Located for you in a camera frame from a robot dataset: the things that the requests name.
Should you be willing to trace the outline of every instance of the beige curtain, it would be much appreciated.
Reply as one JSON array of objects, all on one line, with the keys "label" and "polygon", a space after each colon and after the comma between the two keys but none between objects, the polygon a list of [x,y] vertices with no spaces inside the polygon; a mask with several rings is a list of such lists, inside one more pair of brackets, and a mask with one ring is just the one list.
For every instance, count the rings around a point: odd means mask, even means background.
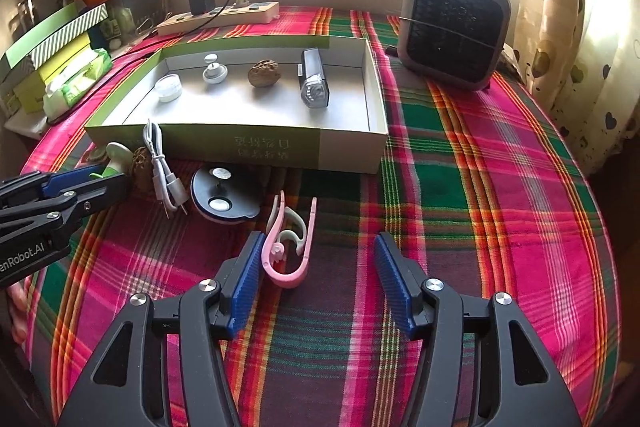
[{"label": "beige curtain", "polygon": [[640,0],[520,0],[514,49],[527,87],[585,174],[640,121]]}]

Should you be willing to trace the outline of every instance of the open box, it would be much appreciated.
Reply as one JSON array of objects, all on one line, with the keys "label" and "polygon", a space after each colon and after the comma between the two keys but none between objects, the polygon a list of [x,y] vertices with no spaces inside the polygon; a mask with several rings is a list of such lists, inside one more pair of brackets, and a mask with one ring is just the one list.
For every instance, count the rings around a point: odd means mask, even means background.
[{"label": "open box", "polygon": [[[329,107],[300,99],[302,51],[319,48]],[[217,85],[204,83],[204,57],[228,68]],[[281,79],[253,87],[247,72],[260,60],[280,65]],[[161,103],[153,87],[177,73],[180,98]],[[388,128],[378,72],[365,39],[310,35],[249,36],[176,44],[157,51],[111,93],[85,125],[98,145],[143,146],[148,119],[162,128],[164,153],[231,163],[375,173]]]}]

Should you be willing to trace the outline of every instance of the pink and white plastic clip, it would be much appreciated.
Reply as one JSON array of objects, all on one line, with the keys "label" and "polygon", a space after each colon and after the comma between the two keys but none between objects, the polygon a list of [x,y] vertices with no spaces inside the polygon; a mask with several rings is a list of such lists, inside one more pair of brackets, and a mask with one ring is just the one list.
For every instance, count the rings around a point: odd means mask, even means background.
[{"label": "pink and white plastic clip", "polygon": [[[306,277],[306,271],[309,265],[309,251],[311,250],[311,241],[314,236],[314,226],[316,224],[316,198],[311,200],[311,212],[309,213],[309,226],[305,226],[302,218],[291,208],[285,206],[284,190],[280,191],[280,195],[273,198],[273,208],[271,216],[267,222],[267,239],[262,246],[262,267],[267,275],[276,285],[281,288],[295,288]],[[302,237],[292,230],[283,230],[285,216],[297,224],[302,230]],[[286,257],[286,250],[283,241],[293,241],[296,244],[296,253],[303,254],[300,267],[293,273],[279,273],[273,269],[273,264],[282,261]]]}]

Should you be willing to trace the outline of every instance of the plaid tablecloth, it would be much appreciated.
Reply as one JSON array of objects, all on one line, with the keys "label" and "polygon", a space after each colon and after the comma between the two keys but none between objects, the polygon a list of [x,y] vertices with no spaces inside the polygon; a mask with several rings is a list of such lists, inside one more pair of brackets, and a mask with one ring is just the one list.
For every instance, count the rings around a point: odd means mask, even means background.
[{"label": "plaid tablecloth", "polygon": [[[264,230],[283,188],[305,219],[318,197],[316,235],[306,281],[293,291],[263,281],[246,329],[225,346],[243,426],[399,424],[420,344],[401,338],[383,299],[372,262],[381,230],[460,293],[513,295],[584,424],[593,425],[609,401],[618,356],[612,257],[585,179],[524,89],[496,74],[489,90],[462,92],[410,73],[383,52],[397,40],[398,19],[362,12],[283,8],[269,25],[204,30],[190,40],[249,34],[369,39],[390,134],[379,173],[260,168],[260,216],[235,227],[193,209],[168,221],[140,194],[87,220],[73,237],[73,254],[28,282],[25,348],[54,417],[127,298],[138,291],[173,296],[210,277],[251,230]],[[134,56],[116,61],[113,79],[47,134],[25,171],[76,165],[90,145],[82,125],[134,67],[118,72]],[[185,184],[198,167],[172,166]],[[169,339],[170,394],[175,425],[184,426],[177,343]],[[461,419],[468,395],[465,387]]]}]

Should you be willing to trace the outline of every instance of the finger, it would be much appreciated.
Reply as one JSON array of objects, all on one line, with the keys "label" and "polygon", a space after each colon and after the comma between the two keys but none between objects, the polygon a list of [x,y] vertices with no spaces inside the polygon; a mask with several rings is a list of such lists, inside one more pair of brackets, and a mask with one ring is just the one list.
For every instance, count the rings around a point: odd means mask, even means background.
[{"label": "finger", "polygon": [[9,314],[13,322],[12,337],[17,344],[21,344],[27,339],[27,316],[19,312],[13,305],[9,306]]},{"label": "finger", "polygon": [[9,286],[9,288],[7,288],[7,293],[9,293],[11,300],[19,311],[27,311],[27,293],[24,291],[22,283],[17,282],[14,285]]}]

